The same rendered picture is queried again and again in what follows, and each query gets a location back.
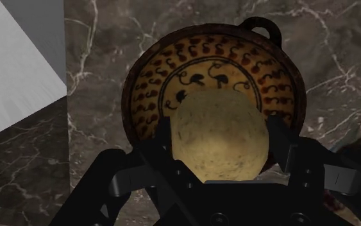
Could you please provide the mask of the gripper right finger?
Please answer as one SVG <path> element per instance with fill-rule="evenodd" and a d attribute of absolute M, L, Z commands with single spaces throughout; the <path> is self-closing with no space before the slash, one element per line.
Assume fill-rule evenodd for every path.
<path fill-rule="evenodd" d="M 361 147 L 333 153 L 295 134 L 277 115 L 267 118 L 269 151 L 290 175 L 287 215 L 281 226 L 353 226 L 323 205 L 326 190 L 361 221 Z"/>

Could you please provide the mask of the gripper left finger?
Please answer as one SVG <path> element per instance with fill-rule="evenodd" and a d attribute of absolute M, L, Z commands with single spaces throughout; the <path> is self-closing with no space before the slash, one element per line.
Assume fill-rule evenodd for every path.
<path fill-rule="evenodd" d="M 171 155 L 171 124 L 159 120 L 156 136 L 138 143 L 129 154 L 101 152 L 49 226 L 114 226 L 131 192 L 152 189 L 160 218 L 153 226 L 199 226 L 187 202 L 198 182 Z"/>

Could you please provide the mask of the round yellow speckled potato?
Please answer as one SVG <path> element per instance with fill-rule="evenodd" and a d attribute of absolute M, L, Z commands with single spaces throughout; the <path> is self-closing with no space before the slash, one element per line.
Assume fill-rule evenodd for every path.
<path fill-rule="evenodd" d="M 213 89 L 189 94 L 170 122 L 172 156 L 202 182 L 253 180 L 268 159 L 265 119 L 240 92 Z"/>

